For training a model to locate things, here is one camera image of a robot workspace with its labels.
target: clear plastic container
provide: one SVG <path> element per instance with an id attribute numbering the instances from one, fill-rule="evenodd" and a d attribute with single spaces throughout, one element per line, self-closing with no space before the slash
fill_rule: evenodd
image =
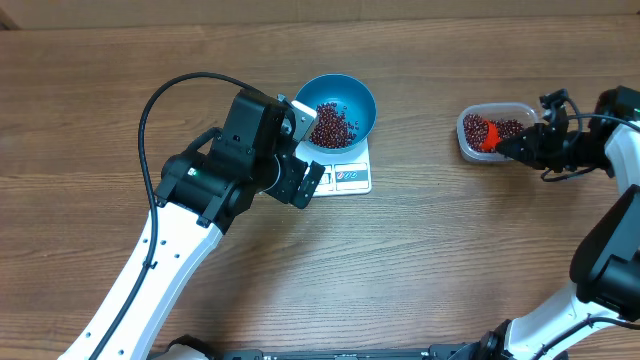
<path id="1" fill-rule="evenodd" d="M 504 162 L 512 159 L 498 153 L 477 152 L 469 147 L 464 135 L 463 125 L 464 117 L 468 114 L 478 114 L 488 120 L 515 119 L 522 123 L 525 128 L 540 122 L 536 112 L 530 106 L 523 103 L 491 103 L 469 106 L 460 114 L 460 117 L 458 117 L 458 143 L 460 143 L 462 157 L 474 163 Z"/>

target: wood grain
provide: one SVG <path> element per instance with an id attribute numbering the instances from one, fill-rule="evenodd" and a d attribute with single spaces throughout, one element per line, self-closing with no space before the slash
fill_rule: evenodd
<path id="1" fill-rule="evenodd" d="M 21 29 L 631 15 L 640 0 L 0 0 Z"/>
<path id="2" fill-rule="evenodd" d="M 348 73 L 376 96 L 373 191 L 299 211 L 258 196 L 185 288 L 155 348 L 189 333 L 219 349 L 407 348 L 475 341 L 568 281 L 617 199 L 603 173 L 543 184 L 460 156 L 467 106 L 534 105 L 567 87 L 583 110 L 640 87 L 636 16 L 7 31 L 0 34 L 0 358 L 50 359 L 80 334 L 146 218 L 136 130 L 151 93 L 216 71 L 294 96 Z M 164 161 L 221 125 L 232 86 L 197 80 L 154 107 Z M 635 359 L 610 329 L 577 359 Z"/>

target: black cable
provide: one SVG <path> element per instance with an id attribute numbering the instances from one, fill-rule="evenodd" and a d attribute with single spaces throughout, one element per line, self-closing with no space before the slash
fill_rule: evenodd
<path id="1" fill-rule="evenodd" d="M 551 343 L 543 346 L 542 350 L 540 350 L 540 352 L 537 353 L 536 356 L 534 356 L 532 360 L 539 360 L 547 352 L 549 352 L 549 350 L 553 349 L 554 346 L 558 345 L 559 343 L 561 343 L 562 341 L 566 340 L 571 335 L 573 335 L 573 334 L 577 333 L 578 331 L 582 330 L 582 328 L 584 328 L 585 326 L 593 326 L 593 324 L 595 324 L 597 322 L 605 322 L 605 323 L 609 323 L 609 324 L 614 324 L 614 325 L 617 325 L 617 326 L 620 326 L 620 327 L 623 327 L 623 328 L 626 328 L 626 329 L 631 329 L 631 330 L 640 330 L 640 324 L 633 324 L 633 323 L 629 323 L 629 322 L 625 322 L 625 321 L 609 319 L 609 318 L 606 318 L 606 317 L 588 318 L 588 319 L 580 322 L 576 326 L 572 327 L 566 333 L 560 335 L 558 338 L 554 339 Z"/>
<path id="2" fill-rule="evenodd" d="M 627 120 L 623 120 L 614 116 L 608 116 L 608 115 L 600 115 L 600 114 L 580 114 L 580 115 L 572 115 L 569 116 L 569 119 L 582 119 L 582 118 L 596 118 L 596 119 L 605 119 L 605 120 L 610 120 L 613 121 L 615 123 L 621 124 L 621 125 L 625 125 L 628 126 L 630 128 L 632 128 L 633 130 L 640 132 L 640 126 L 632 123 L 631 121 L 627 121 Z"/>
<path id="3" fill-rule="evenodd" d="M 208 143 L 209 140 L 213 139 L 216 134 L 222 133 L 222 129 L 218 127 L 212 127 L 211 129 L 202 133 L 202 135 L 198 136 L 195 140 L 187 146 L 188 151 L 198 151 L 204 144 Z"/>
<path id="4" fill-rule="evenodd" d="M 561 175 L 561 176 L 556 176 L 553 178 L 548 178 L 547 175 L 549 175 L 549 173 L 551 172 L 551 169 L 548 169 L 547 171 L 543 172 L 542 175 L 540 175 L 540 179 L 542 179 L 542 181 L 544 182 L 557 182 L 557 181 L 562 181 L 562 180 L 569 180 L 571 178 L 580 176 L 580 175 L 584 175 L 584 174 L 588 174 L 590 172 L 592 172 L 593 170 L 597 169 L 598 167 L 596 166 L 592 166 L 590 168 L 586 168 L 586 169 L 582 169 L 580 171 L 576 171 L 574 173 L 568 174 L 568 175 Z"/>
<path id="5" fill-rule="evenodd" d="M 129 296 L 127 296 L 127 299 L 122 305 L 122 308 L 120 308 L 118 315 L 116 315 L 115 319 L 113 319 L 111 326 L 109 326 L 109 329 L 107 329 L 107 332 L 105 332 L 104 336 L 96 346 L 95 350 L 93 350 L 93 353 L 89 357 L 89 360 L 96 360 L 98 356 L 100 356 L 100 353 L 109 342 L 109 339 L 118 328 L 118 325 L 120 325 L 120 322 L 122 321 L 125 314 L 127 313 L 127 310 L 129 310 L 131 303 L 133 303 L 133 300 L 138 294 L 138 291 L 140 290 L 140 286 L 142 286 L 142 282 L 144 281 L 144 278 L 147 275 L 149 268 L 153 266 L 152 265 L 153 254 L 155 252 L 156 242 L 158 240 L 158 208 L 156 207 L 156 199 L 155 199 L 155 195 L 153 194 L 153 186 L 151 185 L 151 176 L 149 175 L 147 157 L 144 151 L 144 130 L 147 125 L 147 118 L 149 117 L 149 112 L 151 112 L 151 108 L 153 107 L 153 104 L 155 104 L 156 100 L 158 100 L 160 95 L 162 95 L 162 93 L 165 92 L 168 88 L 170 88 L 171 86 L 179 82 L 189 80 L 189 79 L 195 79 L 195 78 L 212 78 L 212 79 L 223 80 L 248 90 L 261 92 L 260 90 L 254 88 L 253 86 L 247 85 L 242 81 L 236 80 L 226 75 L 209 73 L 209 72 L 197 72 L 197 73 L 178 76 L 177 78 L 167 81 L 158 90 L 156 90 L 156 92 L 153 93 L 149 101 L 147 101 L 147 105 L 144 107 L 144 110 L 142 111 L 142 116 L 140 117 L 140 125 L 138 126 L 138 157 L 140 158 L 140 168 L 142 169 L 144 187 L 145 187 L 145 190 L 147 191 L 147 199 L 149 200 L 149 211 L 151 213 L 151 238 L 149 239 L 149 251 L 147 251 L 147 257 L 142 263 L 142 270 L 140 270 L 138 279 L 133 285 L 133 288 L 131 289 Z"/>
<path id="6" fill-rule="evenodd" d="M 573 109 L 573 112 L 576 113 L 575 116 L 577 116 L 576 119 L 578 119 L 578 132 L 573 136 L 573 138 L 571 139 L 571 141 L 569 141 L 569 143 L 567 144 L 566 147 L 563 146 L 562 149 L 560 149 L 560 150 L 558 150 L 558 151 L 556 151 L 554 153 L 551 153 L 551 154 L 545 154 L 545 153 L 539 154 L 538 157 L 540 157 L 540 158 L 543 158 L 543 159 L 547 158 L 548 159 L 548 158 L 553 158 L 553 157 L 562 155 L 562 153 L 564 152 L 564 150 L 566 148 L 571 148 L 578 141 L 578 138 L 580 136 L 582 136 L 582 128 L 583 128 L 583 126 L 582 126 L 582 113 L 580 112 L 580 109 L 578 109 L 578 105 L 576 105 L 575 101 L 573 101 L 571 98 L 565 97 L 565 98 L 563 98 L 563 100 L 568 102 L 569 105 L 571 106 L 571 108 Z M 555 126 L 556 115 L 557 115 L 557 111 L 556 111 L 555 107 L 552 106 L 551 107 L 551 120 L 549 120 L 549 125 L 551 125 L 552 127 Z"/>

